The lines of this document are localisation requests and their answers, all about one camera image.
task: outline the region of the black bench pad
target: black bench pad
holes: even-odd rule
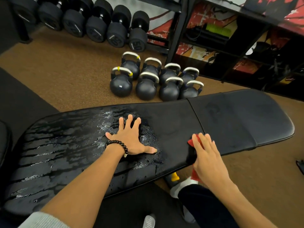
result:
[[[115,133],[119,117],[128,114],[141,117],[140,141],[158,152],[122,158],[106,196],[191,165],[196,157],[187,141],[193,133],[210,133],[221,154],[294,134],[293,123],[279,105],[255,90],[55,114],[35,122],[18,140],[3,210],[16,218],[40,210],[102,154],[105,132]]]

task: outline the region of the black kettlebell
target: black kettlebell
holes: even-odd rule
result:
[[[149,78],[154,79],[152,81],[149,78],[143,78],[144,76],[149,76]],[[136,85],[136,95],[145,101],[153,99],[157,92],[157,86],[159,83],[159,78],[154,73],[142,72],[139,75],[138,83]]]
[[[158,66],[154,66],[154,65],[151,65],[151,64],[147,64],[148,61],[155,61],[158,63]],[[157,58],[154,58],[154,57],[148,57],[144,63],[143,63],[143,68],[141,69],[141,73],[142,72],[150,72],[150,73],[153,73],[155,74],[157,77],[159,76],[159,72],[161,71],[161,61],[159,61]],[[145,76],[144,77],[145,79],[148,78],[150,80],[154,80],[153,77],[151,76]]]
[[[131,94],[133,73],[131,70],[123,67],[115,67],[111,71],[110,89],[118,97],[126,97]]]
[[[193,84],[200,85],[200,88],[197,90],[193,87]],[[200,81],[192,80],[189,81],[184,87],[181,88],[179,92],[179,99],[185,98],[194,98],[197,97],[200,92],[203,90],[204,84]]]
[[[183,70],[179,77],[183,79],[184,85],[186,85],[189,81],[195,80],[199,76],[199,72],[200,71],[194,67],[187,67]]]
[[[180,65],[176,64],[176,63],[168,63],[167,65],[165,65],[165,67],[162,69],[161,74],[159,76],[159,83],[162,85],[165,83],[165,81],[169,78],[169,77],[177,77],[179,75],[180,72]]]
[[[126,55],[132,55],[136,57],[137,61],[132,61],[132,60],[126,60]],[[120,67],[127,68],[131,70],[133,73],[133,80],[136,80],[139,76],[140,73],[140,57],[138,54],[134,52],[125,52],[123,53],[123,56],[121,57],[121,65]]]
[[[179,96],[179,89],[183,86],[184,81],[180,77],[168,77],[165,83],[159,89],[159,98],[162,101],[175,101]]]

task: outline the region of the silver kettlebell handle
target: silver kettlebell handle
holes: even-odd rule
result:
[[[144,63],[147,63],[147,61],[155,61],[155,62],[157,62],[157,63],[158,63],[158,69],[160,69],[161,66],[162,66],[161,61],[159,61],[157,58],[148,57],[148,58],[144,61]]]
[[[124,68],[124,67],[117,66],[117,67],[114,67],[111,71],[111,79],[116,77],[116,71],[126,72],[130,78],[133,78],[133,73],[131,72],[131,70]]]
[[[163,68],[163,70],[165,70],[165,69],[167,69],[169,67],[176,67],[177,68],[176,69],[176,75],[179,74],[180,69],[181,69],[179,64],[177,64],[177,63],[168,63],[167,65],[165,65],[165,67]]]
[[[183,76],[187,71],[194,71],[194,79],[196,79],[199,76],[199,70],[197,68],[194,67],[187,67],[183,70],[183,72],[181,73],[181,75]]]
[[[157,75],[155,75],[154,73],[150,73],[150,72],[142,72],[138,78],[143,77],[143,76],[151,76],[155,78],[155,83],[159,83],[159,78]]]
[[[165,81],[165,84],[168,84],[170,81],[178,81],[179,85],[184,84],[184,81],[180,77],[168,77]]]
[[[186,87],[189,87],[190,84],[200,85],[200,88],[197,90],[198,94],[200,94],[200,92],[203,90],[204,84],[200,81],[197,81],[197,80],[188,81],[186,84]]]
[[[140,56],[137,53],[134,53],[134,52],[124,52],[122,57],[121,57],[122,62],[123,62],[123,60],[126,60],[126,55],[134,56],[134,57],[136,57],[137,62],[140,62]]]

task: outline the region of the gray sleeve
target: gray sleeve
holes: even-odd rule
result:
[[[59,219],[42,212],[32,213],[18,228],[70,228]]]

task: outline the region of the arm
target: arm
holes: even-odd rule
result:
[[[118,133],[106,133],[107,138],[122,141],[131,155],[157,152],[155,148],[139,142],[141,120],[137,118],[131,128],[132,120],[132,115],[129,115],[124,126],[124,119],[120,118]],[[108,145],[101,157],[53,197],[41,212],[58,218],[71,228],[93,227],[101,201],[123,154],[121,145]]]
[[[192,136],[197,153],[193,167],[203,183],[230,211],[237,224],[241,228],[277,228],[242,195],[238,187],[230,180],[228,170],[210,135],[204,136],[200,133],[199,138],[203,146],[196,135]]]

